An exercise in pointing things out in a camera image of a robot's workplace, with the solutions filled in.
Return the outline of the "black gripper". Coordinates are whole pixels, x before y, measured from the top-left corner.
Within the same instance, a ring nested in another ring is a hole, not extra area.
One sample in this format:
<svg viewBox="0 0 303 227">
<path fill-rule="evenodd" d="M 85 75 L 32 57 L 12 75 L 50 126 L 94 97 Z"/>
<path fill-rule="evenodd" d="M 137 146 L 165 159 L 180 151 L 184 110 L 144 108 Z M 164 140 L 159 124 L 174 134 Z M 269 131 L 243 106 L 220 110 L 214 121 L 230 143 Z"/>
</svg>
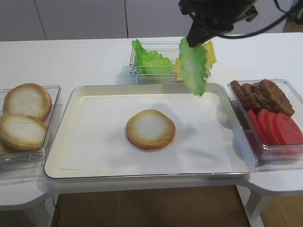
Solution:
<svg viewBox="0 0 303 227">
<path fill-rule="evenodd" d="M 181 0 L 182 15 L 189 15 L 193 22 L 187 35 L 189 47 L 203 44 L 215 32 L 230 32 L 240 21 L 251 22 L 258 15 L 254 0 Z"/>
</svg>

